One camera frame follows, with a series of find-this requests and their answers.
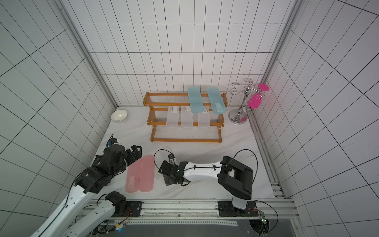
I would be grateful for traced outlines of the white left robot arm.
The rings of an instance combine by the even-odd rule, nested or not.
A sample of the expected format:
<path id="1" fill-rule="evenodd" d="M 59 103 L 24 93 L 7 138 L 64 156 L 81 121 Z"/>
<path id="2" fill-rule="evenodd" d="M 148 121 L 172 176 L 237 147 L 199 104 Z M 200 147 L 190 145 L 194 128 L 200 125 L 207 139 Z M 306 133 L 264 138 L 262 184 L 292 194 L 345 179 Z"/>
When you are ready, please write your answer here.
<path id="1" fill-rule="evenodd" d="M 76 221 L 80 212 L 113 178 L 142 157 L 142 147 L 130 149 L 113 143 L 107 145 L 103 155 L 74 180 L 68 195 L 48 219 L 33 233 L 34 237 L 85 237 L 110 217 L 122 218 L 140 215 L 141 202 L 127 201 L 117 191 L 104 195 L 104 200 L 85 217 Z"/>

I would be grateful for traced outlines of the pink pencil case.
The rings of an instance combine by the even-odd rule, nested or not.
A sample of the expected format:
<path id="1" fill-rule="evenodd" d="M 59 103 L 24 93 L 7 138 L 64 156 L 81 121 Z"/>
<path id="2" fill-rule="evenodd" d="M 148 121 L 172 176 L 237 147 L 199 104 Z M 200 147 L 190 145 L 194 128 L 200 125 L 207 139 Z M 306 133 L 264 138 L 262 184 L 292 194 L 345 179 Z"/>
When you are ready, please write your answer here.
<path id="1" fill-rule="evenodd" d="M 140 191 L 147 193 L 154 188 L 155 178 L 155 162 L 153 155 L 146 155 L 141 158 L 141 173 L 140 173 Z"/>
<path id="2" fill-rule="evenodd" d="M 138 159 L 136 162 L 127 167 L 127 176 L 125 182 L 125 191 L 127 193 L 135 193 L 140 189 L 140 176 L 141 176 L 142 160 Z"/>

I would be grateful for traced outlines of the chrome cup holder stand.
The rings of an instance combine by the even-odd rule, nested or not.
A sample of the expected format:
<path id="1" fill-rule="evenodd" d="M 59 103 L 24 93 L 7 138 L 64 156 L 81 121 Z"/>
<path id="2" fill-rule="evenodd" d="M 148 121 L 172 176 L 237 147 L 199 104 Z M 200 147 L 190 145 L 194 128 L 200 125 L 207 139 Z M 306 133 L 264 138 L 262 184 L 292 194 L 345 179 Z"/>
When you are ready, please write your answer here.
<path id="1" fill-rule="evenodd" d="M 248 101 L 250 100 L 252 95 L 257 93 L 258 85 L 261 84 L 254 83 L 253 80 L 250 78 L 245 78 L 244 81 L 244 85 L 237 82 L 232 83 L 231 89 L 231 94 L 233 96 L 242 94 L 239 107 L 237 109 L 232 109 L 228 114 L 229 120 L 237 125 L 244 124 L 248 121 L 248 114 L 245 111 L 245 106 L 248 106 Z"/>

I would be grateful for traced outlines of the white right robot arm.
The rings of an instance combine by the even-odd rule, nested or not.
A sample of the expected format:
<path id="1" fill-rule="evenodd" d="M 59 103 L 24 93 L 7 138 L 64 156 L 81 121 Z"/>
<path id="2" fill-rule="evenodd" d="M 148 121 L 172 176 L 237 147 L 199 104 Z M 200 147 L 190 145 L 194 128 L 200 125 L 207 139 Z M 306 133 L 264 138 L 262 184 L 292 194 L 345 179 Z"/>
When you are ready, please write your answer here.
<path id="1" fill-rule="evenodd" d="M 163 175 L 167 186 L 185 186 L 195 181 L 216 180 L 232 195 L 233 207 L 240 210 L 247 208 L 247 202 L 252 197 L 254 171 L 228 156 L 218 163 L 210 164 L 181 162 L 176 165 L 163 161 L 158 172 Z"/>

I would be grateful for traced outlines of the small green circuit board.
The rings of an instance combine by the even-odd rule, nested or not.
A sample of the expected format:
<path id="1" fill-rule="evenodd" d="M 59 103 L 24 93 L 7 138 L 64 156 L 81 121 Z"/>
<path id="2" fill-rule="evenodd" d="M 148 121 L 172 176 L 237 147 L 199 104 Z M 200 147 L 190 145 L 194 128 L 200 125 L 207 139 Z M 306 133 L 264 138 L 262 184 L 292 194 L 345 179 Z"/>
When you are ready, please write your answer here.
<path id="1" fill-rule="evenodd" d="M 257 232 L 260 235 L 266 234 L 269 231 L 269 223 L 265 218 L 265 214 L 262 211 L 259 211 L 259 221 L 257 224 Z"/>

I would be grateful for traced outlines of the orange wooden two-tier shelf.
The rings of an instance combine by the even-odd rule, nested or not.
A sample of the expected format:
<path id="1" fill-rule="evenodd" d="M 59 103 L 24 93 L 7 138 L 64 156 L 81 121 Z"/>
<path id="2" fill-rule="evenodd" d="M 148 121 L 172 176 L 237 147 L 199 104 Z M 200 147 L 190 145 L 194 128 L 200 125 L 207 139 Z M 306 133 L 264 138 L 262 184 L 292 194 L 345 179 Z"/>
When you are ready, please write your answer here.
<path id="1" fill-rule="evenodd" d="M 210 127 L 202 129 L 198 126 L 198 114 L 193 113 L 193 127 L 182 129 L 181 107 L 189 106 L 187 93 L 158 93 L 147 92 L 143 105 L 149 107 L 147 125 L 153 127 L 151 134 L 152 142 L 197 142 L 197 143 L 221 143 L 221 128 L 225 126 L 223 114 L 215 114 L 209 101 L 208 94 L 202 95 L 203 105 L 210 113 Z M 177 128 L 167 128 L 166 119 L 169 106 L 179 106 L 179 125 Z"/>

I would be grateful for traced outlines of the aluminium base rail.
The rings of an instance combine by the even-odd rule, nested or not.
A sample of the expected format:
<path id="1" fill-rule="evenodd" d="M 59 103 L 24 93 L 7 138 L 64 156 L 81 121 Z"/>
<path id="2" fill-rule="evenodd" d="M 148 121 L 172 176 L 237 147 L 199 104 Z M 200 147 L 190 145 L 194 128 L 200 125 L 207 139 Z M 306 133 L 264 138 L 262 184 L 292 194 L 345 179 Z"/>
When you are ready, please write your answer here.
<path id="1" fill-rule="evenodd" d="M 160 219 L 299 219 L 291 199 L 254 199 L 245 210 L 237 210 L 228 199 L 146 199 L 128 200 L 132 220 Z"/>

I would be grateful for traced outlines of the white ceramic bowl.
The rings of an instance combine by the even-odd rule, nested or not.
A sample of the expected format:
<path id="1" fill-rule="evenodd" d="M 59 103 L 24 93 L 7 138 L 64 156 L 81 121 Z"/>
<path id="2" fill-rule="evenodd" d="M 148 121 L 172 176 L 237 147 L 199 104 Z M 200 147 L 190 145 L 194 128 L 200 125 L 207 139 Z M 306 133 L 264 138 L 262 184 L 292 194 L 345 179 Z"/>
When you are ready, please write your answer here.
<path id="1" fill-rule="evenodd" d="M 111 115 L 111 120 L 113 122 L 124 122 L 126 121 L 128 112 L 124 109 L 116 110 Z"/>

